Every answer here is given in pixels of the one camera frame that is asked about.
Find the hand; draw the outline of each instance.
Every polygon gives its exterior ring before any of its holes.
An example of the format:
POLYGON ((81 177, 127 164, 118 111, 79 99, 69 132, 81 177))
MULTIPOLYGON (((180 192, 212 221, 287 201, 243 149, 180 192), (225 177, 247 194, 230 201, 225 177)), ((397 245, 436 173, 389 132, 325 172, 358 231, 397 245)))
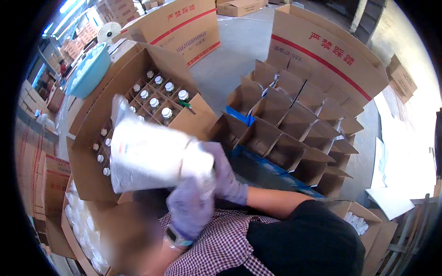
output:
POLYGON ((219 198, 245 206, 247 203, 248 186, 236 180, 221 144, 201 142, 201 146, 215 158, 215 178, 217 180, 215 195, 219 198))
POLYGON ((189 241, 198 238, 213 213, 213 197, 201 201, 200 196, 195 178, 188 178, 166 200, 172 214, 172 226, 189 241))

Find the wristwatch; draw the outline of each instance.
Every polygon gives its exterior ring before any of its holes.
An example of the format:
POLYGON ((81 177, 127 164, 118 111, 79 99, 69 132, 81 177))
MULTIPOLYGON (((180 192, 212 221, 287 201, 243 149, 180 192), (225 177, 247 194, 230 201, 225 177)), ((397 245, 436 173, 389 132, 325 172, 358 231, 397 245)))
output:
POLYGON ((167 237, 175 247, 190 246, 193 243, 193 241, 183 238, 182 235, 171 224, 167 227, 165 237, 167 237))

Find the white fan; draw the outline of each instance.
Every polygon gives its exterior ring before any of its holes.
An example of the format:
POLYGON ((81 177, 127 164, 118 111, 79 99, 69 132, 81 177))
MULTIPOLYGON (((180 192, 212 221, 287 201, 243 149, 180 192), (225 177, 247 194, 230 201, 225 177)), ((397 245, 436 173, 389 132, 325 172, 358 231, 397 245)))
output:
POLYGON ((112 45, 112 39, 117 36, 120 31, 121 26, 116 22, 109 22, 104 24, 97 34, 98 43, 107 42, 108 45, 112 45))

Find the purple glove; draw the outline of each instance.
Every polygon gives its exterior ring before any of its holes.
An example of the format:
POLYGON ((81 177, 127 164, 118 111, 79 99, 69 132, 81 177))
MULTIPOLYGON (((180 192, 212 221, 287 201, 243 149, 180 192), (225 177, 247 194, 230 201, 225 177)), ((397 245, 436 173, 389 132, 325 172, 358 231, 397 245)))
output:
POLYGON ((166 200, 172 214, 172 226, 189 241, 198 238, 213 213, 213 197, 201 201, 200 196, 195 178, 188 178, 166 200))
POLYGON ((201 142, 201 146, 215 158, 215 177, 217 180, 215 195, 219 198, 245 206, 247 203, 248 186, 236 180, 221 144, 201 142))

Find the red checkered shirt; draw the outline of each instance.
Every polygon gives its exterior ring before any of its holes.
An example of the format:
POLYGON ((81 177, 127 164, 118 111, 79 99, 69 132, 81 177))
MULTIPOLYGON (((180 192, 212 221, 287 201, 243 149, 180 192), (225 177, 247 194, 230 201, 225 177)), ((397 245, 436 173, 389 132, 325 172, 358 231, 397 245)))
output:
MULTIPOLYGON (((266 216, 251 216, 236 210, 215 209, 212 219, 193 246, 170 264, 165 276, 216 275, 229 268, 244 265, 253 275, 274 276, 253 256, 253 247, 246 239, 251 221, 274 223, 279 220, 266 216)), ((160 219, 163 234, 172 222, 167 213, 160 219)))

